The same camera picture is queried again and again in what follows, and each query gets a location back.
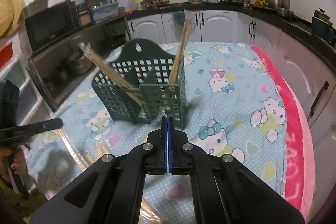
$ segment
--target light blue tablecloth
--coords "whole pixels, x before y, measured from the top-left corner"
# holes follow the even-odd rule
[[[174,44],[162,47],[175,53]],[[120,49],[108,60],[116,59]],[[250,46],[188,43],[185,50],[187,126],[190,142],[207,153],[232,153],[277,193],[284,194],[286,115],[273,80]],[[86,78],[61,107],[64,131],[83,154],[96,159],[95,139],[115,156],[144,141],[149,125],[112,121]],[[29,173],[52,197],[80,174],[59,136],[40,134],[28,155]],[[171,223],[194,223],[188,176],[147,176],[144,198]]]

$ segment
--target cabinet door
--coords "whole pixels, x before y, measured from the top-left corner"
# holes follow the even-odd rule
[[[157,44],[166,43],[160,14],[129,20],[128,27],[132,38],[147,38]]]
[[[238,13],[238,43],[251,44],[254,18],[244,13]]]
[[[273,63],[278,54],[281,30],[262,20],[256,19],[251,27],[252,44],[265,52]]]
[[[202,42],[238,42],[238,13],[233,11],[199,11]]]
[[[282,77],[297,96],[311,126],[327,104],[334,88],[335,77],[330,70],[300,42],[281,32],[278,56],[275,61]],[[310,116],[310,109],[319,91],[328,82],[327,90],[322,91],[320,99]]]
[[[192,11],[194,20],[196,22],[196,28],[193,33],[190,34],[188,41],[201,42],[201,25],[200,25],[200,13],[199,11]],[[162,14],[163,29],[165,31],[166,43],[178,43],[181,40],[183,25],[177,25],[173,22],[173,14]]]
[[[327,199],[336,181],[336,90],[310,128],[315,158],[315,212]]]

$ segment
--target metal bowl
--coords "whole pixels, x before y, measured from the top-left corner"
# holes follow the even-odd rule
[[[189,0],[189,3],[192,5],[202,4],[203,0]]]
[[[294,12],[284,8],[277,8],[277,14],[286,19],[293,19],[294,17]]]

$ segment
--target wooden stick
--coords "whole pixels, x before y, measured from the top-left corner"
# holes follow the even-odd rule
[[[181,41],[179,44],[179,48],[177,50],[175,60],[173,63],[173,68],[169,75],[169,84],[176,84],[179,76],[179,67],[181,59],[183,58],[184,50],[188,42],[188,38],[191,32],[191,25],[189,24],[188,20],[184,20],[184,27],[182,32]]]
[[[133,86],[127,82],[122,76],[114,71],[105,61],[102,61],[99,56],[91,52],[88,54],[88,59],[93,62],[100,70],[107,75],[118,87],[120,88],[133,88]],[[126,92],[138,105],[142,107],[144,101],[139,93]]]

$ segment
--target plastic wrap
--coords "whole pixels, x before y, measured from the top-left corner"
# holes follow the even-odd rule
[[[191,26],[190,33],[194,33],[196,29],[196,19],[194,13],[189,10],[184,10],[184,20],[186,18]],[[170,24],[174,33],[174,37],[176,37],[177,40],[180,40],[182,37],[184,24],[180,24],[180,22],[177,22],[174,18],[170,21]]]

